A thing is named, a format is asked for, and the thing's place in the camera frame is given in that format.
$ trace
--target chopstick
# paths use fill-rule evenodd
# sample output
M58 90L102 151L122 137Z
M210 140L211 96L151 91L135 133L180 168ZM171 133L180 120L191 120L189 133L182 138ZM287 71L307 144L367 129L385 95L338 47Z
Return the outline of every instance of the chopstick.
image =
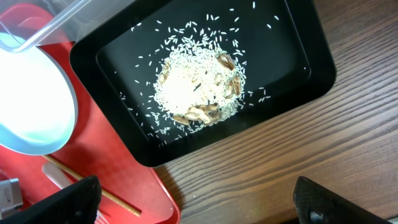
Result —
M61 170L65 171L66 173L70 174L73 178L76 178L77 180L81 180L83 177L77 174L75 171L69 169L67 166L63 165L61 162L58 160L54 159L53 157L49 155L44 155L43 156L46 160L52 162L54 165L56 165L58 168ZM122 200L118 199L115 197L113 194L107 192L106 190L102 189L102 195L105 197L109 198L111 201L114 203L120 205L122 208L126 209L127 211L135 214L136 216L140 217L141 212L137 211L136 209L132 208L130 205L124 203Z

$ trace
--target wooden table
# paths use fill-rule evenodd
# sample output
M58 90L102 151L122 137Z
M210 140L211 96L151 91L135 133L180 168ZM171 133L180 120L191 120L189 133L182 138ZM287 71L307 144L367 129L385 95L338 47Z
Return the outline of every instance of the wooden table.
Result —
M157 168L182 223L296 217L304 175L398 214L398 0L315 0L338 77L324 97Z

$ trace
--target uncooked rice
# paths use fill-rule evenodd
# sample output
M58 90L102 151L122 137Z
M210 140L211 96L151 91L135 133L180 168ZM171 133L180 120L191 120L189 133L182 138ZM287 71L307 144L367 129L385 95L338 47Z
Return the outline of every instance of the uncooked rice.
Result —
M197 46L195 41L189 41L184 47L177 47L170 53L169 58L164 59L164 62L169 64L169 74L163 84L160 84L159 78L154 84L155 101L173 115L183 116L193 106L217 103L221 113L219 121L233 116L237 113L240 95L226 99L226 86L233 77L239 77L243 91L245 80L242 71L238 69L241 67L240 64L234 62L235 69L231 71L218 61L219 54L227 52L219 47L214 50L202 48ZM217 74L223 77L218 86L215 85ZM203 127L202 123L195 130L188 129L192 133Z

